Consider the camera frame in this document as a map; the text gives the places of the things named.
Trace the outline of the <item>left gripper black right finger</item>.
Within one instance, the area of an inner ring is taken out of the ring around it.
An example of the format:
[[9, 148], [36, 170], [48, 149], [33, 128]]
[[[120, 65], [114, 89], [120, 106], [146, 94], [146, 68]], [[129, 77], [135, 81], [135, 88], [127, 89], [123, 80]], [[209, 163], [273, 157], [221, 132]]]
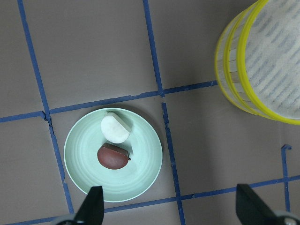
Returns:
[[236, 215], [243, 225], [288, 225], [288, 216], [278, 216], [248, 184], [236, 187]]

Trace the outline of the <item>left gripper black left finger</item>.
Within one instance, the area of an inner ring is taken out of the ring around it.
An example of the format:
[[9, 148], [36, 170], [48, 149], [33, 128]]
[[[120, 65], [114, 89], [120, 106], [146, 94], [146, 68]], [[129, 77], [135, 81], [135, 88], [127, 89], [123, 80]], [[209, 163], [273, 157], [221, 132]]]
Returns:
[[104, 219], [102, 186], [92, 187], [74, 217], [77, 225], [101, 225]]

